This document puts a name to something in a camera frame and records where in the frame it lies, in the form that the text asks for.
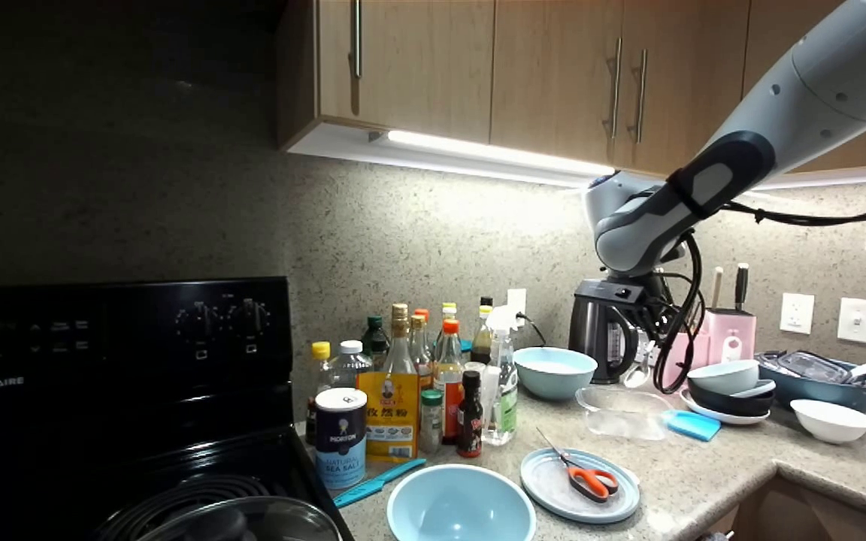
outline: cabinet handle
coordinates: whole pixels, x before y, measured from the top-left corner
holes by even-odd
[[[609,139],[615,127],[617,127],[617,80],[620,80],[620,52],[617,52],[617,44],[615,44],[615,55],[605,57],[605,63],[608,63],[608,76],[609,76],[609,92],[608,92],[608,118],[602,123],[605,123],[605,131]]]
[[[634,123],[627,127],[627,131],[642,142],[643,139],[643,98],[648,98],[648,63],[651,63],[651,55],[642,52],[642,63],[631,67],[631,76],[634,76],[634,85],[637,85],[637,96],[634,96]]]
[[[350,0],[350,76],[353,76],[353,115],[362,115],[364,78],[364,0]]]

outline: stovetop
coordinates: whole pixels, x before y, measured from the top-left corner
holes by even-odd
[[[135,541],[294,495],[333,516],[292,422],[287,279],[0,289],[0,537]]]

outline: jar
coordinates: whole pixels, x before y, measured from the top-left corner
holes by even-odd
[[[436,388],[421,392],[421,452],[436,453],[442,436],[442,395]]]

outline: tiled backsplash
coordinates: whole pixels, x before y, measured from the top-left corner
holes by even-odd
[[[866,186],[776,193],[765,208],[866,212]],[[866,226],[804,231],[715,218],[715,264],[752,264],[762,350],[866,358],[838,344],[837,305],[866,298]],[[530,293],[566,347],[570,293],[596,276],[583,193],[281,158],[264,146],[154,142],[0,123],[0,283],[290,275],[298,395],[305,344],[358,338],[391,301],[439,309]],[[814,334],[779,334],[783,293],[819,295]]]

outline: red scissors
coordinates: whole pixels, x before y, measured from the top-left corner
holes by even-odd
[[[617,493],[620,485],[608,468],[583,465],[555,445],[551,449],[561,460],[570,486],[580,490],[587,500],[608,502]]]

